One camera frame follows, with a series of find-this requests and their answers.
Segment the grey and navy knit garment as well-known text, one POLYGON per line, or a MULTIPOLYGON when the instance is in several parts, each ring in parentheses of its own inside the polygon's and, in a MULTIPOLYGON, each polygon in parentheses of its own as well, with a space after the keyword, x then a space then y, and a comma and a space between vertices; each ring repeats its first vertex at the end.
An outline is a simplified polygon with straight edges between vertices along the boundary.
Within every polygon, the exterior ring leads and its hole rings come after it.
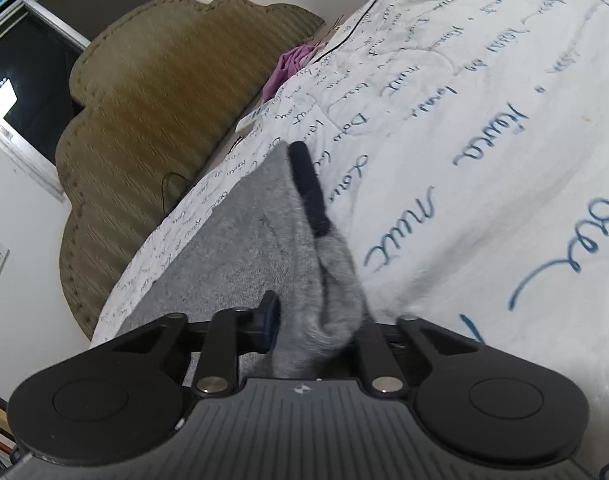
POLYGON ((280 300, 280 330, 267 356, 242 358, 247 376, 317 377, 365 316, 352 255, 326 216, 302 142, 277 144, 233 186, 119 332, 172 312, 202 322, 224 309, 254 309, 266 292, 280 300))

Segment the white power strip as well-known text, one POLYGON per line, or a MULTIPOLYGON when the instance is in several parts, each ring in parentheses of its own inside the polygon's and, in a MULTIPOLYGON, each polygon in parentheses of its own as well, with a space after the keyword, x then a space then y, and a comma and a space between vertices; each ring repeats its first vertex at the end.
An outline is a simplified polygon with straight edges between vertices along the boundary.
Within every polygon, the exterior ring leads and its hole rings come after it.
POLYGON ((235 132, 241 133, 245 129, 254 125, 257 122, 258 118, 264 113, 266 108, 269 106, 268 103, 264 103, 258 107, 256 107, 252 112, 244 116, 236 125, 235 132))

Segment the olive cloud-shaped headboard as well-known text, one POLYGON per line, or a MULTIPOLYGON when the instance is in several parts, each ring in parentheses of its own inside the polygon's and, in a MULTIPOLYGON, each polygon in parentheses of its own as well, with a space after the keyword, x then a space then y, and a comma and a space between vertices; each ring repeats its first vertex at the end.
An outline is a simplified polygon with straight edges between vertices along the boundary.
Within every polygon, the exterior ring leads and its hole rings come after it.
POLYGON ((62 291, 82 332, 146 238, 187 192, 278 57, 316 32, 300 6, 154 0, 101 32, 73 66, 80 113, 56 148, 70 201, 62 291))

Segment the purple crumpled cloth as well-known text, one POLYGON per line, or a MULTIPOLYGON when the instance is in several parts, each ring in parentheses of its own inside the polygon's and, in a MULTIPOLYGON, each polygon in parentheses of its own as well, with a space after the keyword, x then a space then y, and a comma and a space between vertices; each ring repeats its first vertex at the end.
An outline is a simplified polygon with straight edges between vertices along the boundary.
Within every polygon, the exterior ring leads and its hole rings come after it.
POLYGON ((310 61, 314 51, 313 44, 303 44, 281 54, 271 76, 262 89, 262 102, 266 103, 272 100, 284 82, 296 75, 310 61))

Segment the white quilt with blue script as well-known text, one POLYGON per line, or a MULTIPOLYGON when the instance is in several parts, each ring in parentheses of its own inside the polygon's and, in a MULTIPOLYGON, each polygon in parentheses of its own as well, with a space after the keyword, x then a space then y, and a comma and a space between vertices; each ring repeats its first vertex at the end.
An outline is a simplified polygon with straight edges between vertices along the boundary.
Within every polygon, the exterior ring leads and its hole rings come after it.
POLYGON ((287 141, 308 145, 375 318, 573 380, 580 460, 609 479, 609 0, 371 0, 152 232, 94 344, 287 141))

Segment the dark aluminium-framed window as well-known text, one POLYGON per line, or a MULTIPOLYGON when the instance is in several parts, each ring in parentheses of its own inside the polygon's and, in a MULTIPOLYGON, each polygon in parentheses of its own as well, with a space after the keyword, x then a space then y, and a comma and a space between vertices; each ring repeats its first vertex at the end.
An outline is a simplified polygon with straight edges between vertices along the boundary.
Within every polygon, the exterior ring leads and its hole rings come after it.
POLYGON ((56 200, 56 145, 82 110, 73 65, 110 25, 152 0, 0 0, 0 150, 56 200))

